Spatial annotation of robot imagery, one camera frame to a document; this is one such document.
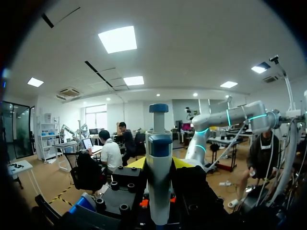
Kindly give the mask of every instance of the hand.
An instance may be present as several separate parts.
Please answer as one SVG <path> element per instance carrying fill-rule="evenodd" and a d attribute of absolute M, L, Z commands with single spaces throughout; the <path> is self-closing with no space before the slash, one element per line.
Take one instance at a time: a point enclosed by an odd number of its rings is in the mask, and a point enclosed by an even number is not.
<path fill-rule="evenodd" d="M 254 168 L 253 168 L 253 167 L 250 167 L 248 173 L 251 174 L 253 171 L 254 171 Z"/>
<path fill-rule="evenodd" d="M 275 176 L 276 173 L 277 173 L 277 168 L 276 168 L 276 167 L 273 167 L 272 174 Z"/>

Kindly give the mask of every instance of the doorway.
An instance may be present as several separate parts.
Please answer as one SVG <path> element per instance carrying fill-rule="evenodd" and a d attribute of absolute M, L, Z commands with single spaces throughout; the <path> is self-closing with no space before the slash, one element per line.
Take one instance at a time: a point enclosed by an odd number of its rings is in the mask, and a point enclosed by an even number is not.
<path fill-rule="evenodd" d="M 9 161 L 33 155 L 30 141 L 30 107 L 2 102 L 2 122 Z"/>

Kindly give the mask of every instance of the ceiling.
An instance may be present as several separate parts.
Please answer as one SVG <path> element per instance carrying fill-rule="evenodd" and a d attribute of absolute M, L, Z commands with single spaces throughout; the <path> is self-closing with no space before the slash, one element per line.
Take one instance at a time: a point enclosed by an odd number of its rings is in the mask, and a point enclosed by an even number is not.
<path fill-rule="evenodd" d="M 268 61 L 276 54 L 290 79 L 307 73 L 294 36 L 260 0 L 62 0 L 46 16 L 54 27 L 39 19 L 30 31 L 16 56 L 8 94 L 55 97 L 74 87 L 82 93 L 79 104 L 90 97 L 154 100 L 157 93 L 161 100 L 188 99 L 195 91 L 199 98 L 223 99 L 274 85 L 262 79 L 278 72 Z M 108 54 L 98 34 L 131 25 L 138 48 Z M 251 71 L 263 61 L 272 68 Z M 143 76 L 144 85 L 127 88 L 122 78 L 132 76 Z M 31 77 L 45 83 L 27 85 Z M 226 81 L 238 85 L 225 91 L 220 85 Z"/>

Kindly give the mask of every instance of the ceiling light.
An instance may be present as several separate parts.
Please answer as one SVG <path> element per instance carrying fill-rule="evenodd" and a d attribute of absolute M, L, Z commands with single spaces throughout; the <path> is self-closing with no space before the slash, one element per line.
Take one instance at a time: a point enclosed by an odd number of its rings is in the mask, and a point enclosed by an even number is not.
<path fill-rule="evenodd" d="M 222 84 L 220 86 L 224 87 L 224 88 L 231 88 L 231 87 L 234 87 L 235 85 L 238 85 L 238 83 L 232 82 L 232 81 L 227 81 L 227 82 L 225 82 L 224 84 Z"/>
<path fill-rule="evenodd" d="M 265 61 L 260 63 L 259 65 L 254 66 L 251 70 L 255 71 L 256 73 L 263 73 L 267 69 L 271 68 Z"/>
<path fill-rule="evenodd" d="M 131 77 L 131 78 L 124 78 L 124 81 L 126 85 L 131 86 L 131 85 L 144 85 L 144 79 L 142 76 L 138 77 Z"/>
<path fill-rule="evenodd" d="M 33 85 L 35 87 L 39 87 L 41 84 L 43 84 L 44 82 L 41 81 L 41 80 L 38 80 L 38 79 L 35 79 L 35 78 L 31 78 L 29 81 L 28 81 L 28 85 Z"/>
<path fill-rule="evenodd" d="M 108 54 L 137 48 L 133 26 L 109 30 L 98 36 Z"/>

